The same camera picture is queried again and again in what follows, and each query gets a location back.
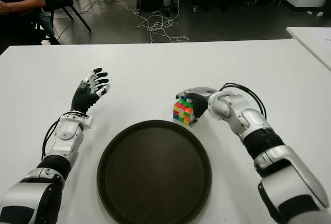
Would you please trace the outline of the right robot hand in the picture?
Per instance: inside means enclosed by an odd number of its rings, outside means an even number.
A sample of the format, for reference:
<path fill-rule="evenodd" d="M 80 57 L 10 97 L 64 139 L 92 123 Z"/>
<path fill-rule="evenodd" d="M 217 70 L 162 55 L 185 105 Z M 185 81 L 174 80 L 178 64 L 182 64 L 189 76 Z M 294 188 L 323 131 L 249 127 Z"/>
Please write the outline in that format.
<path fill-rule="evenodd" d="M 212 94 L 216 92 L 216 89 L 204 86 L 188 88 L 176 94 L 176 99 L 186 97 L 187 99 L 190 99 L 192 101 L 194 118 L 190 123 L 190 126 L 194 125 L 203 115 L 203 113 L 207 110 L 208 99 Z"/>

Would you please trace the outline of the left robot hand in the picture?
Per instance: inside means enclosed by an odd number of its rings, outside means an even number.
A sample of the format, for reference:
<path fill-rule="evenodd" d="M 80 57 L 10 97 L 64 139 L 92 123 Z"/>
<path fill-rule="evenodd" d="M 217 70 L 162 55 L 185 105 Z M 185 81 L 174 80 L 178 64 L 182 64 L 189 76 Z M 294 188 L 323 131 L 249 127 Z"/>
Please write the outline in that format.
<path fill-rule="evenodd" d="M 110 84 L 107 76 L 108 73 L 103 72 L 102 68 L 90 71 L 76 89 L 70 110 L 86 114 L 89 108 L 109 91 Z"/>

